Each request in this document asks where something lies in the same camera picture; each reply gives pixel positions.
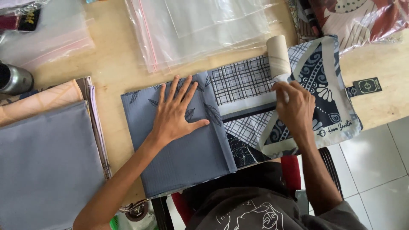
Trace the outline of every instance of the dark t-shirt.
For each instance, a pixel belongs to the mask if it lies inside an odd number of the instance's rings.
[[[268,189],[236,187],[212,193],[186,230],[366,230],[346,201],[320,216],[300,215],[290,198]]]

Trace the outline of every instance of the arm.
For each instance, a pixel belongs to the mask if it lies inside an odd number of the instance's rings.
[[[179,76],[175,76],[168,99],[164,100],[166,85],[162,84],[155,121],[151,133],[135,154],[106,182],[76,217],[73,230],[110,230],[109,222],[118,211],[125,195],[156,154],[168,143],[208,125],[208,120],[186,122],[184,114],[192,99],[195,82],[185,95],[192,76],[188,76],[173,100]]]
[[[342,202],[342,197],[315,145],[312,131],[315,97],[297,81],[289,84],[277,82],[272,90],[277,92],[276,110],[279,117],[286,124],[301,152],[308,200],[315,215],[321,215],[337,207]],[[285,102],[284,92],[289,96],[288,103]]]

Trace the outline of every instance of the gray fabric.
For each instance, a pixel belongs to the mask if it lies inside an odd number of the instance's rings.
[[[86,102],[0,129],[0,226],[72,226],[105,178]]]
[[[301,215],[292,199],[257,187],[212,193],[186,226],[199,229],[367,230],[346,201],[320,216]]]
[[[148,198],[237,171],[213,89],[206,84],[206,77],[206,73],[193,76],[192,81],[198,81],[199,86],[185,117],[189,122],[207,118],[210,124],[171,142],[156,155],[141,175]],[[183,82],[184,79],[179,81],[178,88]],[[167,83],[166,95],[169,89],[170,83]],[[135,150],[152,130],[159,93],[159,86],[154,86],[121,96]]]

